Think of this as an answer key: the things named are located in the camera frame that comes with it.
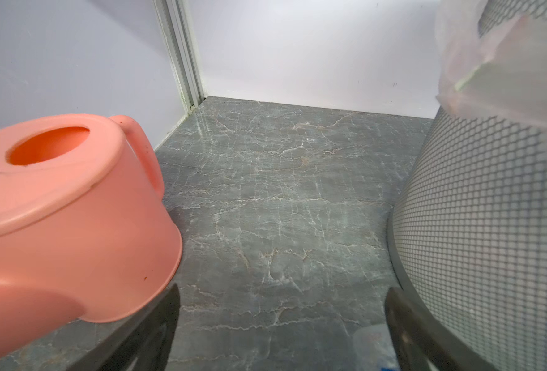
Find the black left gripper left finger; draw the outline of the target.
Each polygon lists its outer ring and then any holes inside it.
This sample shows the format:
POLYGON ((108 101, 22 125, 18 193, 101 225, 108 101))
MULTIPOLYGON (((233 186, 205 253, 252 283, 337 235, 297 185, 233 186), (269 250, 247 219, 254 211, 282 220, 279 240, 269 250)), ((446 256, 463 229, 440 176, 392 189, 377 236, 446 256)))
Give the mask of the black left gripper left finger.
POLYGON ((107 337, 70 370, 164 370, 181 309, 175 284, 107 337))

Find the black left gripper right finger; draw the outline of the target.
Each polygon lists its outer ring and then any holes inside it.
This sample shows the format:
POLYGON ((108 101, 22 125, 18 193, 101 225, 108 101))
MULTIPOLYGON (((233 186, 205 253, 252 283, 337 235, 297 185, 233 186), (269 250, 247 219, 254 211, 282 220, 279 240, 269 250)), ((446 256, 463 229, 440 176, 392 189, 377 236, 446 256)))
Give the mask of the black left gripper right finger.
POLYGON ((390 288, 386 322, 401 370, 494 370, 400 288, 390 288))

